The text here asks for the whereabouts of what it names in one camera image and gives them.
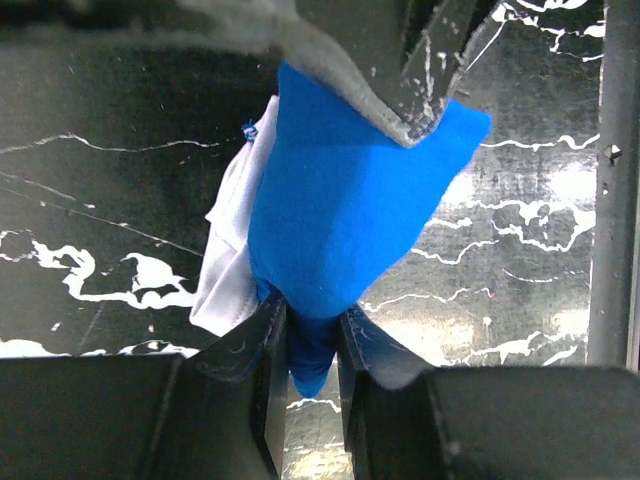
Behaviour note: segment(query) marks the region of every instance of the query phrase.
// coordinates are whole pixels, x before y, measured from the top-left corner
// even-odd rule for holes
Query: glossy surface
[[[362,306],[433,363],[579,364],[603,5],[520,0],[494,17],[462,87],[493,134]],[[0,357],[195,353],[212,339],[188,322],[204,214],[274,65],[0,54]],[[335,371],[318,400],[291,391],[284,478],[350,478],[339,411]]]

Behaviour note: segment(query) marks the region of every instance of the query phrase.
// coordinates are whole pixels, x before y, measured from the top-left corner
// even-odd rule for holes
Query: blue cloth
[[[452,101],[436,131],[406,149],[286,64],[279,86],[249,253],[260,299],[275,287],[293,309],[289,369],[298,392],[314,397],[336,352],[337,317],[409,252],[490,118]]]

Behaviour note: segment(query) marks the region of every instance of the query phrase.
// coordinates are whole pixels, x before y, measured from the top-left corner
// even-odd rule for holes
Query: marble table
[[[502,4],[463,95],[495,127],[411,253],[362,298],[437,365],[581,364],[595,224],[601,0]],[[192,355],[205,213],[276,91],[206,52],[3,46],[0,357]],[[290,391],[287,479],[351,478],[335,369]]]

